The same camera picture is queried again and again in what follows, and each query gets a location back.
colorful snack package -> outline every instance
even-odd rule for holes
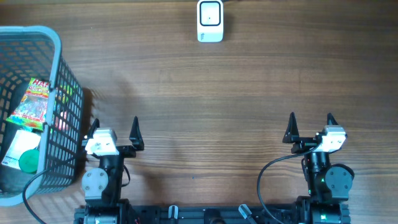
[[[21,103],[7,121],[43,131],[48,98],[49,84],[31,78]]]

wooden surface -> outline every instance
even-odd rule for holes
[[[258,205],[261,167],[290,154],[282,144],[289,113],[302,136],[313,136],[332,112],[349,136],[331,161],[356,173],[353,223],[396,223],[397,9],[227,2],[217,44],[197,41],[195,2],[1,6],[0,25],[54,28],[87,88],[86,109],[118,143],[128,143],[139,117],[146,148],[126,160],[132,180],[122,193],[132,204]],[[97,165],[90,159],[86,168]],[[286,203],[306,195],[299,159],[272,166],[262,194]],[[30,203],[46,222],[71,223],[85,201],[77,182]],[[23,205],[1,208],[0,223],[14,222],[33,218]]]

wood grain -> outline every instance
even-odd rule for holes
[[[91,95],[86,109],[119,144],[139,117],[146,149],[126,160],[132,181],[122,195],[134,205],[257,205],[261,167],[290,153],[289,113],[312,136],[332,112],[349,136],[331,161],[356,173],[353,223],[396,223],[398,5],[227,2],[217,44],[196,40],[195,5],[1,6],[0,24],[60,34]],[[90,159],[86,169],[97,165]],[[270,167],[262,194],[267,202],[306,195],[299,159]],[[30,203],[46,222],[70,223],[85,201],[77,182]],[[0,209],[0,223],[32,222],[23,205]]]

black square outline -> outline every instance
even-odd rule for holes
[[[203,25],[201,23],[201,5],[203,3],[214,3],[214,2],[216,2],[218,4],[218,24],[216,24],[216,25]],[[202,26],[218,26],[218,25],[220,25],[221,24],[221,4],[218,1],[203,1],[203,2],[201,2],[200,5],[199,5],[199,23]]]

gray basket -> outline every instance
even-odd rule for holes
[[[61,52],[58,34],[48,27],[0,27],[1,160],[20,128],[6,122],[6,118],[21,101],[31,77],[50,83],[37,173],[71,158],[79,149],[83,90]],[[37,178],[27,189],[27,197],[56,192],[70,185],[75,176],[75,162]],[[0,206],[21,203],[22,189],[32,176],[0,165]]]

